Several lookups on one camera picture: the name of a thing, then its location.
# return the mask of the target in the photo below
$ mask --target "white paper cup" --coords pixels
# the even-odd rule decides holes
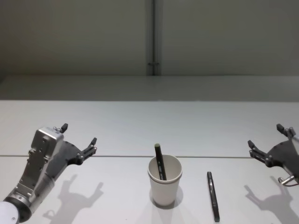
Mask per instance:
[[[161,181],[156,157],[149,162],[148,174],[153,200],[161,206],[174,202],[177,196],[178,183],[182,176],[182,164],[172,155],[163,155],[167,181]]]

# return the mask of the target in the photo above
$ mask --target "wall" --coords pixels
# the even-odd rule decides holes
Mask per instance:
[[[143,0],[0,1],[0,74],[145,75]]]
[[[297,0],[164,0],[164,75],[298,75]]]

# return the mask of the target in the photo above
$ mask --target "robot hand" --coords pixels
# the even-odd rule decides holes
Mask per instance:
[[[63,133],[67,128],[68,125],[64,124],[61,128],[43,127],[36,131],[19,183],[0,202],[1,224],[26,222],[53,189],[55,181],[67,166],[81,165],[96,153],[96,138],[83,151],[64,141]]]
[[[259,150],[249,140],[250,156],[265,163],[267,167],[282,167],[290,176],[285,180],[280,177],[278,181],[287,187],[296,186],[299,183],[299,135],[295,133],[292,127],[285,129],[281,124],[277,125],[277,130],[285,135],[288,140],[274,146],[268,153]],[[293,180],[297,183],[288,185]]]

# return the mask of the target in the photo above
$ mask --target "black marker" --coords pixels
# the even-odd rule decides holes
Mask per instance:
[[[162,156],[160,144],[155,144],[155,151],[156,151],[156,159],[157,159],[160,180],[166,181],[167,180],[166,172],[165,172],[165,167],[164,167],[163,156]]]
[[[218,223],[218,222],[220,222],[220,216],[219,216],[218,203],[217,203],[212,173],[207,172],[206,175],[207,175],[207,182],[208,182],[209,190],[210,190],[210,197],[211,197],[211,204],[212,204],[212,209],[213,209],[213,213],[214,213],[214,220],[216,223]]]

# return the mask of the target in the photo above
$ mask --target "silver robot hand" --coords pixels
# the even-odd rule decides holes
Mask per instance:
[[[96,138],[83,151],[64,141],[63,133],[67,127],[68,125],[64,124],[61,128],[43,127],[36,131],[19,183],[0,203],[1,223],[26,222],[53,189],[55,181],[68,165],[81,165],[96,153]]]

